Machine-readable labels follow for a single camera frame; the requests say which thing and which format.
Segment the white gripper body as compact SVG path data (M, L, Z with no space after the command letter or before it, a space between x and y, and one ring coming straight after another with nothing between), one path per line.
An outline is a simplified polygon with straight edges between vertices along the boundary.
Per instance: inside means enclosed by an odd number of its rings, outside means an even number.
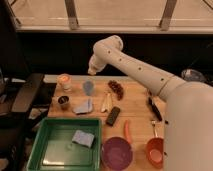
M101 72L106 66L106 63L93 54L89 60L89 68L88 74L89 75L96 75L98 72Z

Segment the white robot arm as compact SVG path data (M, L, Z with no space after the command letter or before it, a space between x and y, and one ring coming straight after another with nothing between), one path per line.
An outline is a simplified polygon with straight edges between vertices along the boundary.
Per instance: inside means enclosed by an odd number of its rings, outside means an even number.
M88 73L110 64L166 103L164 171L213 171L213 87L189 82L122 52L113 35L93 45Z

